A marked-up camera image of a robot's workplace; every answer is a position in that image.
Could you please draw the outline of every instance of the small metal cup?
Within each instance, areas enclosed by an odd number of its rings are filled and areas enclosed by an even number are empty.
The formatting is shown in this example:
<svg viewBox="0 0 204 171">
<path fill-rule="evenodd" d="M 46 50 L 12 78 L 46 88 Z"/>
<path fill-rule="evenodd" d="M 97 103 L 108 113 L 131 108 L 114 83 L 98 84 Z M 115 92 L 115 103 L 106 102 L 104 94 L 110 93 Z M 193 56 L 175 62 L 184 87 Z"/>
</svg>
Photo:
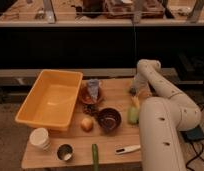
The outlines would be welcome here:
<svg viewBox="0 0 204 171">
<path fill-rule="evenodd" d="M 69 144 L 63 144 L 58 148 L 57 156 L 62 161 L 68 161 L 73 154 L 73 148 Z"/>
</svg>

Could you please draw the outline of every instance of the floor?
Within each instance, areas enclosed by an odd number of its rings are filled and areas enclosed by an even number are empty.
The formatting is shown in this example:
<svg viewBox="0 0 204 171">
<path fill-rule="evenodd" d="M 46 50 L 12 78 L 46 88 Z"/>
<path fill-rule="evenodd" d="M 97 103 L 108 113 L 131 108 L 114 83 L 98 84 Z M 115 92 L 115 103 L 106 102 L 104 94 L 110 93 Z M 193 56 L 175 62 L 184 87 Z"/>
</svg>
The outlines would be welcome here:
<svg viewBox="0 0 204 171">
<path fill-rule="evenodd" d="M 203 99 L 203 92 L 199 91 L 196 93 L 187 92 L 191 94 L 191 97 L 194 98 L 197 102 Z M 23 152 L 25 145 L 30 134 L 31 128 L 17 124 L 14 121 L 15 115 L 20 107 L 21 103 L 3 103 L 0 104 L 0 171 L 22 171 L 21 169 L 21 160 L 23 157 Z M 204 130 L 204 112 L 201 126 Z M 182 150 L 184 153 L 185 161 L 188 161 L 192 158 L 195 153 L 191 146 L 187 143 L 184 143 L 182 137 L 180 136 L 180 142 Z M 196 159 L 190 164 L 190 167 L 196 171 L 204 171 L 204 162 L 200 159 Z M 80 170 L 79 168 L 73 168 L 73 171 Z M 137 166 L 120 166 L 116 168 L 114 165 L 111 167 L 102 167 L 101 170 L 118 170 L 118 171 L 137 171 L 141 170 Z"/>
</svg>

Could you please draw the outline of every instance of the dark background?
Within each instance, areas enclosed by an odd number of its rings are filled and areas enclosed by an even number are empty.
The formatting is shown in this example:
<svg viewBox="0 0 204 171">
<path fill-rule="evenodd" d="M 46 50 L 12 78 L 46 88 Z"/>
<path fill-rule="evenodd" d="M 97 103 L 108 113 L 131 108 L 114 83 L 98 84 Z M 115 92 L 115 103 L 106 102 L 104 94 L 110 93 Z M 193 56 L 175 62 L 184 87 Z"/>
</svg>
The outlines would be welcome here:
<svg viewBox="0 0 204 171">
<path fill-rule="evenodd" d="M 0 69 L 183 67 L 181 53 L 204 62 L 204 26 L 0 27 Z"/>
</svg>

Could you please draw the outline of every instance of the onion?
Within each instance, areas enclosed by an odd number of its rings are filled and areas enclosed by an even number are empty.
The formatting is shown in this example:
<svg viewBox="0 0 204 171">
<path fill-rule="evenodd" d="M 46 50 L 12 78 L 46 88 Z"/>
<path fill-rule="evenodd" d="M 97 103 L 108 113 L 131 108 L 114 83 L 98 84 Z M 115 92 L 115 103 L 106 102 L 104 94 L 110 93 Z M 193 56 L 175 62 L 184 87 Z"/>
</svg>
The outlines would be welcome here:
<svg viewBox="0 0 204 171">
<path fill-rule="evenodd" d="M 84 131 L 89 132 L 93 128 L 93 120 L 91 118 L 88 118 L 88 117 L 84 118 L 81 122 L 81 128 Z"/>
</svg>

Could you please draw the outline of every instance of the wooden table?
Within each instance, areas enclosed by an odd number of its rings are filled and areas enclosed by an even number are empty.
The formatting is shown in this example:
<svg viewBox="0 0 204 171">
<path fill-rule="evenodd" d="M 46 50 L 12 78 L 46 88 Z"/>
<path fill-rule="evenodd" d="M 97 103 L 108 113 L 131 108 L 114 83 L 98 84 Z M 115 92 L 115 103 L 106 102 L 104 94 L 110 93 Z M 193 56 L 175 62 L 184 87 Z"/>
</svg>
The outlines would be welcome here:
<svg viewBox="0 0 204 171">
<path fill-rule="evenodd" d="M 196 0 L 169 0 L 168 1 L 168 7 L 170 6 L 188 6 L 190 8 L 193 8 Z M 77 18 L 76 16 L 76 10 L 74 7 L 71 7 L 71 5 L 76 6 L 83 6 L 82 0 L 52 0 L 55 16 L 57 22 L 78 22 L 79 25 L 86 24 L 85 22 L 90 21 L 91 25 L 127 25 L 130 24 L 130 20 L 128 19 L 107 19 L 105 15 L 100 15 L 96 17 L 96 19 L 90 19 L 90 18 Z M 35 16 L 39 12 L 40 9 L 43 8 L 43 1 L 42 0 L 33 0 L 32 4 L 27 4 L 25 0 L 18 0 L 15 2 L 6 12 L 3 13 L 2 16 L 0 16 L 1 22 L 28 22 L 30 24 L 34 24 L 34 22 L 37 23 L 47 23 L 46 18 L 44 19 L 36 19 Z M 180 16 L 176 11 L 172 11 L 172 13 L 175 16 L 175 19 L 142 19 L 142 23 L 156 23 L 156 25 L 160 25 L 166 22 L 172 23 L 173 22 L 185 22 L 187 19 L 187 16 Z M 200 20 L 204 21 L 204 8 L 200 16 Z"/>
<path fill-rule="evenodd" d="M 77 101 L 71 125 L 67 131 L 49 131 L 51 146 L 49 150 L 42 151 L 33 147 L 29 142 L 22 160 L 22 168 L 53 168 L 92 165 L 91 145 L 96 143 L 99 149 L 99 163 L 140 165 L 141 153 L 136 151 L 124 155 L 115 155 L 115 150 L 124 146 L 140 144 L 138 125 L 127 123 L 127 110 L 132 105 L 128 93 L 131 79 L 104 79 L 101 88 L 104 91 L 104 100 L 99 104 L 99 109 L 112 107 L 117 109 L 122 116 L 121 125 L 111 134 L 105 134 L 94 120 L 91 132 L 84 132 L 80 128 L 81 120 L 86 117 L 82 112 L 82 104 Z M 62 162 L 57 158 L 57 149 L 62 144 L 70 144 L 74 153 L 72 160 Z"/>
</svg>

